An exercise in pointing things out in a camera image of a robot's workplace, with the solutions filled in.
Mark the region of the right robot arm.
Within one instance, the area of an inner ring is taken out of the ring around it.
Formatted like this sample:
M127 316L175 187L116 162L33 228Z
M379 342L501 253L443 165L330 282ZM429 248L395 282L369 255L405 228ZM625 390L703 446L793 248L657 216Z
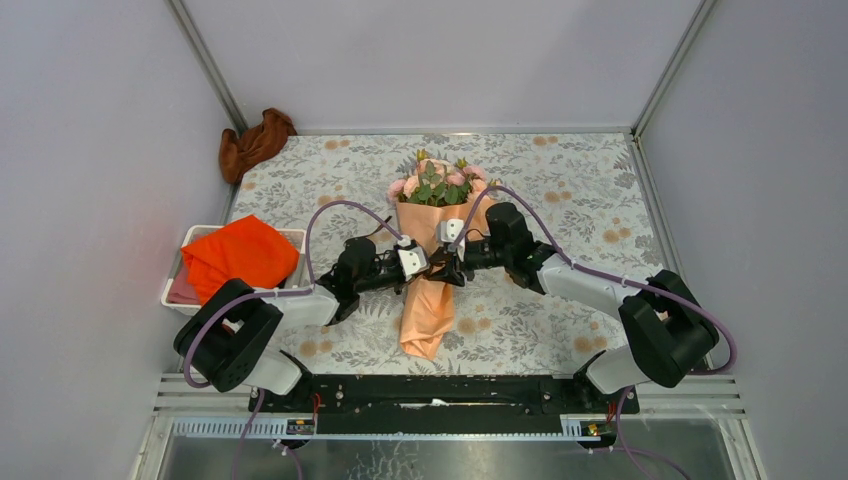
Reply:
M437 224L429 279L462 287L479 270L501 268L523 289L617 319L625 345L596 353L573 375L583 410L597 412L614 393L646 382L673 388L717 345L716 326L678 274L661 270L638 282L568 259L552 240L535 239L509 202L490 207L485 220L479 240L467 238L469 226L460 219Z

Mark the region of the peach wrapping paper sheet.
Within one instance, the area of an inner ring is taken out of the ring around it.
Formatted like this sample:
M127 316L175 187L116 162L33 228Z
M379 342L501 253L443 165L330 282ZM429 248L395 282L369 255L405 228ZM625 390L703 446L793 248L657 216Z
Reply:
M470 202L446 207L400 203L397 205L400 232L432 254L440 246L437 227L441 222L466 220L471 207ZM454 319L453 287L425 278L415 279L408 287L404 302L399 333L401 348L408 355L433 360Z

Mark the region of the pink fake flower bunch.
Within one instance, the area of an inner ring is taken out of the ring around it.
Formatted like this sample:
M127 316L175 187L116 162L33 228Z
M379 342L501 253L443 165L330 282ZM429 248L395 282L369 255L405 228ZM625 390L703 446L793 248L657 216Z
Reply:
M482 167L469 163L464 157L455 162L446 181L457 189L459 203L475 200L487 187L501 184L499 179L490 178Z

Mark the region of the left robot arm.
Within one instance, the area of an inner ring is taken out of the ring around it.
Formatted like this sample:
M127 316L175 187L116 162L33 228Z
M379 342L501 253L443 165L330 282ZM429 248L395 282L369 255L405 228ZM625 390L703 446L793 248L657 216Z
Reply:
M281 327L330 326L360 306L364 292L400 291L426 262L417 242L403 236L378 253L366 237L349 239L333 267L305 290L259 290L239 278L227 281L179 330L174 350L202 376L196 388L224 393L240 385L271 392L288 411L309 401L306 369L271 347Z

